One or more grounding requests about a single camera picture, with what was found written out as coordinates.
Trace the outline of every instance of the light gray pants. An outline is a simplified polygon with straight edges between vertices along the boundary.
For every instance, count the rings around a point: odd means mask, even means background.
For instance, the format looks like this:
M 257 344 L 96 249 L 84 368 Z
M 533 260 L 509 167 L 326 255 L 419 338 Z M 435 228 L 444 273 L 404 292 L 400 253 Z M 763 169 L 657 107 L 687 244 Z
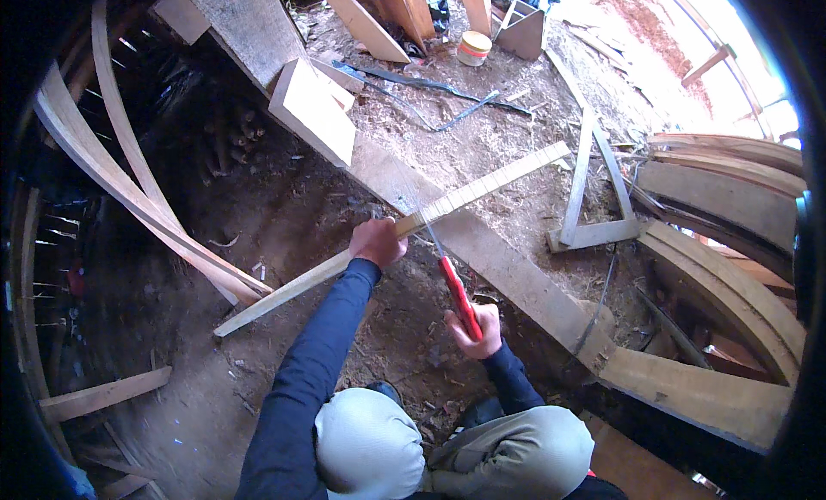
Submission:
M 387 396 L 346 389 L 315 417 L 315 453 L 330 498 L 563 498 L 582 483 L 594 442 L 563 407 L 534 407 L 465 430 L 425 466 L 416 423 Z

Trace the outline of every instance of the jar lid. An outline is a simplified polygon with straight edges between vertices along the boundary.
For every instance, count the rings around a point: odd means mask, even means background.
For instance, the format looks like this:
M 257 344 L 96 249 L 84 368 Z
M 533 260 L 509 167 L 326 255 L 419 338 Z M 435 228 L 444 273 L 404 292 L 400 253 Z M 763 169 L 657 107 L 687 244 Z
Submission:
M 462 42 L 475 51 L 489 51 L 493 46 L 490 37 L 473 30 L 465 31 L 462 34 Z

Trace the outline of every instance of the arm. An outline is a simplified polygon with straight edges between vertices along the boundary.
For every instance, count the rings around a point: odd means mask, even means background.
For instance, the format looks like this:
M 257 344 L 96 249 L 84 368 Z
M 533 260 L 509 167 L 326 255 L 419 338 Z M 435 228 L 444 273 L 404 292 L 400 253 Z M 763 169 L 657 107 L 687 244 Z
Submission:
M 445 313 L 444 322 L 462 352 L 472 359 L 481 361 L 485 366 L 488 378 L 496 385 L 502 410 L 506 415 L 510 415 L 544 405 L 542 397 L 525 376 L 522 361 L 513 354 L 501 336 L 499 309 L 494 304 L 471 306 L 482 332 L 479 342 L 474 342 L 468 337 L 462 323 L 453 312 L 448 310 Z
M 380 268 L 407 250 L 393 223 L 369 221 L 354 230 L 355 258 L 296 337 L 263 400 L 236 498 L 327 497 L 315 472 L 315 415 L 335 391 Z

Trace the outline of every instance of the shoe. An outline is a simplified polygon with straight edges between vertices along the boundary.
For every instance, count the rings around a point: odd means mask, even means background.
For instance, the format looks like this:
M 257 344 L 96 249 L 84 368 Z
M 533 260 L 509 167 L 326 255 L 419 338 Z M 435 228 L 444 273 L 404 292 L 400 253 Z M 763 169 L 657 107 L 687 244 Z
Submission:
M 395 387 L 390 385 L 388 382 L 373 382 L 373 383 L 370 383 L 369 385 L 365 385 L 364 388 L 365 389 L 370 389 L 371 391 L 380 392 L 381 394 L 384 394 L 389 399 L 396 402 L 396 404 L 399 407 L 404 408 L 401 405 L 401 396 L 399 396 L 399 392 L 396 390 Z

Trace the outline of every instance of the person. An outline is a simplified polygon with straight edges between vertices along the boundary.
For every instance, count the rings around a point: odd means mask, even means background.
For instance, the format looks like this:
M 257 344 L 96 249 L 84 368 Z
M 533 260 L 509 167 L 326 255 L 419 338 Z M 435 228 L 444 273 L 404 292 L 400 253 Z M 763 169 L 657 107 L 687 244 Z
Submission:
M 445 324 L 481 361 L 497 398 L 475 404 L 425 463 L 416 423 L 389 383 L 334 394 L 381 269 L 407 252 L 389 217 L 356 226 L 353 259 L 284 356 L 243 460 L 236 498 L 625 498 L 589 475 L 584 423 L 545 406 L 501 337 L 495 305 L 473 305 L 483 338 Z

